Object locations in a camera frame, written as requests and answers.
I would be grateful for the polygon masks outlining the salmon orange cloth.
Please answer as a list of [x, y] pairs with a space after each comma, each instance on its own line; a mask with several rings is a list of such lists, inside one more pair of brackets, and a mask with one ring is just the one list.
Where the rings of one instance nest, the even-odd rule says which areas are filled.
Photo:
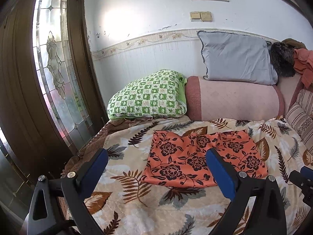
[[313, 82], [313, 51], [304, 48], [295, 49], [293, 58], [294, 69], [302, 75], [301, 82], [308, 89]]

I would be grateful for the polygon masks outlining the black furry cushion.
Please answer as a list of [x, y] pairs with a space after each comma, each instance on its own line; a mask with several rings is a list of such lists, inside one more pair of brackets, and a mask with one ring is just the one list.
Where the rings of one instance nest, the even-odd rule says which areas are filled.
[[294, 69], [294, 47], [283, 42], [274, 42], [270, 48], [270, 60], [278, 76], [289, 78], [296, 74]]

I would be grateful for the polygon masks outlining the green white checkered pillow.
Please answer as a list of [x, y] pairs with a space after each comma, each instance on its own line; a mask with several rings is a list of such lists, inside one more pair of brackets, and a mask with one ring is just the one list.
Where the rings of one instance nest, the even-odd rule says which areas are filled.
[[175, 70], [159, 70], [134, 80], [108, 102], [109, 119], [181, 117], [187, 112], [187, 78]]

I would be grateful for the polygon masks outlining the pink bolster pillow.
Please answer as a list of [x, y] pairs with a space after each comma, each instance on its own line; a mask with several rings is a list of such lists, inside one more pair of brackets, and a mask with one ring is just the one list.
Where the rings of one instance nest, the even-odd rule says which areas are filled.
[[283, 94], [276, 85], [208, 81], [190, 76], [185, 95], [186, 115], [195, 121], [219, 118], [269, 120], [285, 112]]

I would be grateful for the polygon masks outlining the grey pillow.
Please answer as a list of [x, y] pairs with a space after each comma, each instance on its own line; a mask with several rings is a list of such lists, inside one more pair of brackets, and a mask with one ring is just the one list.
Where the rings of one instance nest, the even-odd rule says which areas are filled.
[[270, 62], [266, 40], [245, 34], [199, 31], [204, 79], [275, 85], [278, 75]]

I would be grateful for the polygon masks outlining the orange black floral garment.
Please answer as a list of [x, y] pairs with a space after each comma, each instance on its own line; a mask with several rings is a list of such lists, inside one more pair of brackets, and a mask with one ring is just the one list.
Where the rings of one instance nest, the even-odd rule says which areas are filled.
[[268, 173], [255, 142], [245, 130], [185, 136], [156, 130], [141, 180], [167, 187], [215, 186], [205, 158], [211, 148], [236, 171], [244, 171], [252, 178], [263, 178]]

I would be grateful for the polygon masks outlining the brown door with stained glass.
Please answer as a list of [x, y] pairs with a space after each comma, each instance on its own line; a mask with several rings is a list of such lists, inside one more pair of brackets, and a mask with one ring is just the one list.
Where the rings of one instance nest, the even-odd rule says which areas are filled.
[[8, 0], [1, 8], [1, 129], [33, 183], [58, 178], [108, 121], [84, 2]]

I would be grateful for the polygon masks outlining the beige wall switch pair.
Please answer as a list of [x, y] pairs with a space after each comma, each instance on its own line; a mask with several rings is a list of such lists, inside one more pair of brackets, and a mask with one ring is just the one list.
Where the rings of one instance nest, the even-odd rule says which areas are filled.
[[190, 12], [191, 22], [212, 22], [211, 12]]

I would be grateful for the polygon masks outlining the olive green cloth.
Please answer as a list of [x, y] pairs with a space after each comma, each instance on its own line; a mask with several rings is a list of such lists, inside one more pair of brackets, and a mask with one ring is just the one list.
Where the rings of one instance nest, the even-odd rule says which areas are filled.
[[306, 49], [306, 45], [303, 42], [296, 41], [292, 38], [287, 38], [287, 39], [283, 40], [282, 43], [290, 45], [290, 46], [294, 47], [295, 49], [301, 49], [301, 48]]

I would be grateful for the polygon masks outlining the pink headboard cushion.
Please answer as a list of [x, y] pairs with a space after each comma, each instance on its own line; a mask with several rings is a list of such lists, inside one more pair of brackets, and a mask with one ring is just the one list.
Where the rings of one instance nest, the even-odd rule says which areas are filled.
[[301, 75], [295, 74], [293, 77], [288, 78], [280, 77], [277, 87], [284, 99], [284, 114], [286, 115], [290, 107], [295, 103], [299, 91], [303, 89]]

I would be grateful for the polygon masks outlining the striped beige pillow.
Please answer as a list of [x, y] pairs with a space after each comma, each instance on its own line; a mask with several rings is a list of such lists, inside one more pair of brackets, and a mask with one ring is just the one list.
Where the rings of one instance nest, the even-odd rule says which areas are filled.
[[301, 137], [310, 154], [313, 141], [312, 105], [312, 92], [302, 89], [286, 114], [288, 123]]

